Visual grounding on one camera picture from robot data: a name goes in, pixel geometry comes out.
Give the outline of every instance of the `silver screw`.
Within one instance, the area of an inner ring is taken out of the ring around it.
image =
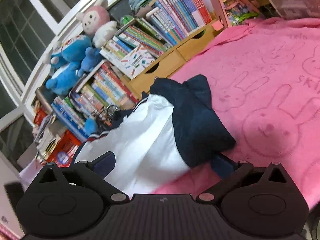
[[[199,195],[199,198],[203,201],[212,201],[214,200],[214,195],[212,195],[211,193],[201,193]]]
[[[123,193],[115,193],[111,196],[111,199],[117,202],[124,201],[126,198],[127,196]]]

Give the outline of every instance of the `plush toy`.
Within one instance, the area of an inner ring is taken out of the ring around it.
[[[91,45],[92,43],[88,36],[77,35],[63,44],[62,57],[67,62],[81,61],[85,57],[85,50]]]
[[[92,44],[98,49],[117,32],[117,22],[110,21],[107,7],[107,0],[97,0],[94,6],[76,15],[76,18],[82,22],[84,32],[92,38]]]
[[[80,61],[74,61],[59,68],[45,86],[59,96],[66,96],[79,80],[76,70],[80,68]]]
[[[87,48],[85,50],[85,57],[81,62],[81,68],[77,73],[78,77],[82,77],[84,72],[92,71],[102,59],[103,56],[100,54],[100,49]]]
[[[88,135],[96,133],[98,131],[98,125],[96,121],[93,118],[89,117],[84,123],[84,130]]]
[[[46,54],[43,60],[45,64],[51,64],[54,69],[58,69],[68,62],[62,57],[62,45],[61,41],[57,41],[53,46],[53,52],[51,55]]]

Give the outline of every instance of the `pink bed sheet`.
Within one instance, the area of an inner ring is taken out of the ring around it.
[[[237,141],[224,154],[281,162],[312,208],[320,200],[320,19],[251,20],[218,35],[172,79],[207,77],[212,108]],[[197,195],[219,181],[210,165],[158,189]]]

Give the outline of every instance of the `ribbed black surface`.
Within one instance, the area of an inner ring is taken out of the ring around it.
[[[25,236],[25,240],[38,237]],[[112,206],[91,230],[72,240],[254,240],[231,228],[211,205],[195,203],[190,195],[136,195]],[[299,235],[286,240],[303,240]]]

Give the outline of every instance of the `white fabric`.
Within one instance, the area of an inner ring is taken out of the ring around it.
[[[118,128],[86,143],[75,162],[90,162],[112,151],[116,166],[105,180],[130,197],[153,192],[190,169],[176,146],[172,111],[166,98],[149,95]]]

